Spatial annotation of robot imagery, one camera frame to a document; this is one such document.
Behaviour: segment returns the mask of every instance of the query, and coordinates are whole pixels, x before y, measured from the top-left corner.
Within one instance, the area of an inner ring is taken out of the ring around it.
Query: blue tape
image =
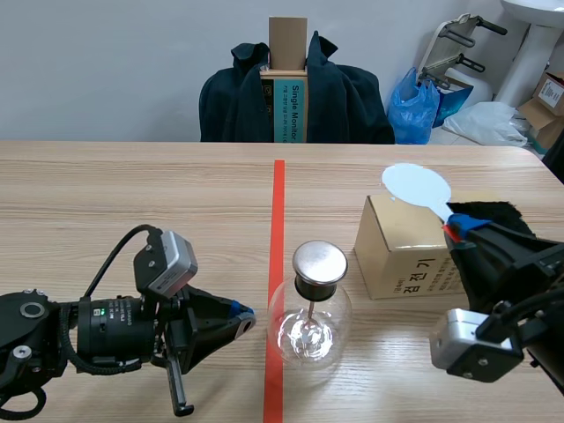
[[[448,225],[456,225],[457,233],[462,239],[465,239],[468,232],[473,229],[479,229],[485,225],[492,223],[491,220],[482,220],[471,218],[467,214],[452,214],[449,217]]]
[[[231,301],[231,308],[229,309],[229,319],[241,314],[241,304],[237,301]]]

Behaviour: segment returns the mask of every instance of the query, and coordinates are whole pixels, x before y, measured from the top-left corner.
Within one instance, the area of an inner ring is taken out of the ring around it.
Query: robotic arm
[[[92,300],[91,295],[123,246],[149,233],[133,261],[140,297]],[[31,419],[47,396],[42,386],[61,377],[70,361],[78,372],[119,375],[144,363],[167,370],[174,414],[187,416],[182,375],[256,323],[251,308],[189,286],[197,273],[192,246],[179,234],[142,225],[123,237],[75,302],[50,301],[41,290],[0,296],[0,419]],[[78,330],[78,351],[70,330]],[[27,412],[4,409],[28,392],[37,405]]]
[[[429,337],[433,364],[449,375],[495,382],[526,348],[564,394],[564,243],[454,214],[450,254],[471,310],[450,310]]]

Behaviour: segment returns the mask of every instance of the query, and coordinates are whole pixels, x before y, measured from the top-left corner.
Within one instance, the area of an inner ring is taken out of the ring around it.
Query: metal lid
[[[292,266],[303,282],[312,286],[332,286],[345,276],[348,262],[336,245],[327,241],[309,241],[293,253]]]

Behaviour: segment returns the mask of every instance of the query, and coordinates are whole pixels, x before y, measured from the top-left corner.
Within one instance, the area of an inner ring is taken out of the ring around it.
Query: black jacket
[[[335,51],[315,31],[308,53],[308,143],[394,144],[378,78],[330,62]],[[263,43],[241,44],[231,50],[233,68],[207,80],[199,104],[201,141],[272,141],[260,79],[268,53]]]

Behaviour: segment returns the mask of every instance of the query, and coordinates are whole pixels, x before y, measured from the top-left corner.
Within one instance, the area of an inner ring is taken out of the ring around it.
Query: glass jar
[[[302,244],[293,255],[295,278],[278,287],[268,314],[268,338],[289,366],[312,370],[340,359],[348,339],[352,306],[338,284],[345,254],[326,241]]]

